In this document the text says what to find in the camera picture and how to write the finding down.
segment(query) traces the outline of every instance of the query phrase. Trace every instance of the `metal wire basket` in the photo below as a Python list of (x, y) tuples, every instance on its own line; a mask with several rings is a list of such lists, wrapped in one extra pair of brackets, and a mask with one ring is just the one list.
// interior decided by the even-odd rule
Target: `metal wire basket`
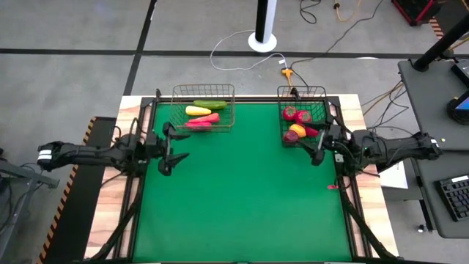
[[(227, 107), (212, 110), (220, 114), (220, 121), (214, 122), (209, 130), (187, 128), (185, 123), (194, 117), (185, 113), (186, 106), (192, 106), (195, 100), (224, 100)], [(231, 84), (183, 84), (173, 88), (169, 122), (177, 131), (187, 132), (230, 132), (235, 123), (235, 87)]]
[[(287, 106), (294, 106), (298, 111), (308, 111), (315, 125), (324, 125), (329, 114), (329, 102), (326, 97), (324, 87), (290, 87), (280, 86), (277, 89), (278, 95), (278, 116), (280, 117), (280, 138), (285, 147), (299, 147), (299, 144), (288, 144), (283, 141), (283, 135), (289, 127), (295, 124), (294, 121), (286, 121), (283, 118), (283, 111)], [(303, 137), (300, 140), (316, 146), (320, 137)]]

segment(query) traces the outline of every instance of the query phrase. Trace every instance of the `green table surface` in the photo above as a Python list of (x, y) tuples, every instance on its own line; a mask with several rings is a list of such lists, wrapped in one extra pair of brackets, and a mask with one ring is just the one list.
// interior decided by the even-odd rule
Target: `green table surface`
[[(155, 131), (169, 119), (157, 109)], [(171, 177), (147, 170), (134, 262), (351, 260), (332, 153), (282, 147), (276, 104), (237, 104), (229, 133), (174, 143)]]

